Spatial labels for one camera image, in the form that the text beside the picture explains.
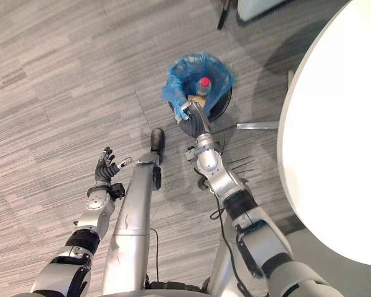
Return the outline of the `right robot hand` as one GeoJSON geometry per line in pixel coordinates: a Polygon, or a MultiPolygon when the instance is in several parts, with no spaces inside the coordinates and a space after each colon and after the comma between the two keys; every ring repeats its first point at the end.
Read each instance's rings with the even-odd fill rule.
{"type": "Polygon", "coordinates": [[[203,134],[211,133],[210,122],[198,103],[191,101],[185,111],[188,119],[183,119],[178,123],[183,132],[194,139],[203,134]]]}

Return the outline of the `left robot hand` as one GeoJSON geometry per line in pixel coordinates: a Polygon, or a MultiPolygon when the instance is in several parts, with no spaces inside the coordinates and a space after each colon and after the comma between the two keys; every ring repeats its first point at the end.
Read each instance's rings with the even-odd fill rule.
{"type": "Polygon", "coordinates": [[[95,167],[95,184],[97,186],[111,184],[112,178],[133,162],[132,157],[126,157],[116,164],[115,155],[111,147],[105,147],[95,167]]]}

